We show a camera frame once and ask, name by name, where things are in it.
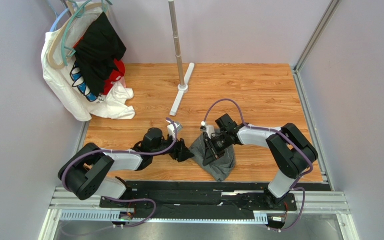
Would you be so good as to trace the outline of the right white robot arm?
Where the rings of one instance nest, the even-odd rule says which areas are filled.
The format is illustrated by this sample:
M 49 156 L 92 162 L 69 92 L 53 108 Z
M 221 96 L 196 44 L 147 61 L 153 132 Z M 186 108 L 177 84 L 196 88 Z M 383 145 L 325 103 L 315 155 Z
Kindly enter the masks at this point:
M 319 158 L 317 150 L 293 123 L 283 127 L 267 128 L 247 123 L 238 125 L 225 114 L 217 119 L 219 132 L 205 121 L 201 123 L 203 132 L 203 165 L 221 159 L 233 145 L 252 145 L 270 150 L 279 170 L 275 178 L 264 189 L 263 201 L 270 208 L 281 205 L 290 190 L 313 167 Z

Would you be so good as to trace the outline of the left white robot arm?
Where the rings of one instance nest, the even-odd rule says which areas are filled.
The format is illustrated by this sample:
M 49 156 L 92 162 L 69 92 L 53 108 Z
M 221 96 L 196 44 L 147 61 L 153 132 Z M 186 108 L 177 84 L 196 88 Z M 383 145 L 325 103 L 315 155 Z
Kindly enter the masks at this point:
M 58 173 L 64 188 L 84 201 L 92 196 L 121 199 L 128 187 L 119 178 L 108 177 L 114 171 L 142 171 L 156 156 L 169 155 L 181 163 L 195 155 L 177 137 L 178 124 L 169 125 L 168 136 L 159 128 L 150 128 L 143 140 L 129 150 L 109 150 L 86 144 Z

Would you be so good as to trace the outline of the grey cloth napkin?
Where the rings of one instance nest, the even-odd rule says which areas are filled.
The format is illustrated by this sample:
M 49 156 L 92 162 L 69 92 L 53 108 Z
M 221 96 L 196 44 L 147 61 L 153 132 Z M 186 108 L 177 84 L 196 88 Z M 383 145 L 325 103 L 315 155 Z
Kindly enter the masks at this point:
M 225 150 L 225 155 L 220 159 L 204 166 L 205 144 L 201 134 L 190 146 L 189 150 L 194 154 L 192 158 L 203 170 L 210 174 L 216 182 L 225 181 L 236 165 L 234 147 Z

